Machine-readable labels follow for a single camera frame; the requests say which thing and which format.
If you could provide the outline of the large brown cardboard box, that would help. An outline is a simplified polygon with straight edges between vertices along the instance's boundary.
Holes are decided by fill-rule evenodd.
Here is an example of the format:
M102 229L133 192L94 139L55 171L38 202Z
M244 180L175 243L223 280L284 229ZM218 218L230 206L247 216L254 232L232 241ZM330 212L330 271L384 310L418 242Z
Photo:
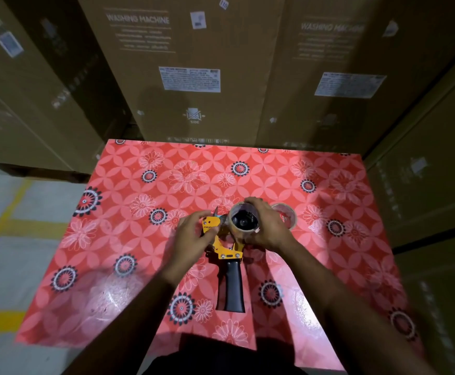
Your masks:
M365 160L394 250L455 229L455 64Z
M455 375L455 238L394 257L426 359Z
M104 141L123 138L130 108L78 0L3 0Z
M142 137L254 147L285 0L77 0Z
M99 138L3 0L0 0L0 163L92 173Z
M256 144L365 154L455 57L455 0L285 0Z

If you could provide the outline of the person's black shirt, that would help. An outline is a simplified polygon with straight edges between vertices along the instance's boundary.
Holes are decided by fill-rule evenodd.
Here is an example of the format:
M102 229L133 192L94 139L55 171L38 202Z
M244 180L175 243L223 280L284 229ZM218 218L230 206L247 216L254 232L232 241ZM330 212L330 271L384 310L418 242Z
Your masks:
M179 351L156 357L140 375L307 375L293 345L257 338L256 350L187 334Z

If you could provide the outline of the red floral tablecloth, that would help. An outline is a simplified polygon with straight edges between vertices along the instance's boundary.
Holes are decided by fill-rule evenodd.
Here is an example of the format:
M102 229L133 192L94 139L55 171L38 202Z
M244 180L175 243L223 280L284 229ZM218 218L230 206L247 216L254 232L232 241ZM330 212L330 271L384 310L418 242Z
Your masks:
M360 155L122 139L106 144L16 342L85 347L159 270L181 218L248 196L290 205L299 243L424 355ZM187 334L249 349L271 338L293 345L297 366L343 369L280 256L247 249L241 274L246 312L216 310L218 266L203 254L148 357Z

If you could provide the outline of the person's left hand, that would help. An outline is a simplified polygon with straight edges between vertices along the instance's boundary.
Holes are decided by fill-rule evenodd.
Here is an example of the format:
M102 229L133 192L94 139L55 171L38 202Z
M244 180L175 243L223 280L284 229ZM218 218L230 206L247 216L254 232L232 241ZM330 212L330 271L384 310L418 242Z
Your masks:
M187 271L203 255L206 248L213 242L201 242L196 231L203 218L211 216L210 210L196 211L181 218L173 239L171 254L160 271L167 283L176 288Z

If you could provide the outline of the person's right forearm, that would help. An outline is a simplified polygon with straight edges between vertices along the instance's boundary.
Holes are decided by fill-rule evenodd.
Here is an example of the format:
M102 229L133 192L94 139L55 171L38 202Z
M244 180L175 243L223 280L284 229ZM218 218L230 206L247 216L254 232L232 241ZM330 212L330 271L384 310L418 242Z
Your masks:
M349 375L437 375L410 344L293 237L278 243Z

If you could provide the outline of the yellow tape dispenser black handle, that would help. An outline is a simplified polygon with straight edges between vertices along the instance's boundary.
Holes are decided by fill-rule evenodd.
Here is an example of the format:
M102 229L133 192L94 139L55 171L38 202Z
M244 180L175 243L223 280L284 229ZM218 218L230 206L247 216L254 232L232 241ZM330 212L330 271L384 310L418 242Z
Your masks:
M241 262L244 247L233 247L233 233L227 222L227 214L219 214L216 207L211 216L202 220L202 232L219 227L214 242L207 249L207 256L219 268L216 310L229 313L245 313Z

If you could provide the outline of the person's right hand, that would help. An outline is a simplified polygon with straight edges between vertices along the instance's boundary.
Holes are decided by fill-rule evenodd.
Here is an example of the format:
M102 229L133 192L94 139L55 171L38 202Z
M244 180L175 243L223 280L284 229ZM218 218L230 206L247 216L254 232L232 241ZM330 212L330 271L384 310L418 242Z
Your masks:
M259 230L246 240L246 244L268 249L283 256L297 240L283 224L279 214L261 198L251 196L244 201L254 205L259 214Z

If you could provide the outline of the clear packing tape roll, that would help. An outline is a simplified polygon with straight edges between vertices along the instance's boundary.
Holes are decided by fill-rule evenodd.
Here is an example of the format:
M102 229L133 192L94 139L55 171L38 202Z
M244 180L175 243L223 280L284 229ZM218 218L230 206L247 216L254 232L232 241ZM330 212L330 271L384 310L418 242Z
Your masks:
M239 202L230 209L227 222L234 235L255 233L259 229L259 214L251 203Z
M280 219L289 231L293 231L297 225L297 214L288 204L283 202L273 203L271 208L279 214Z

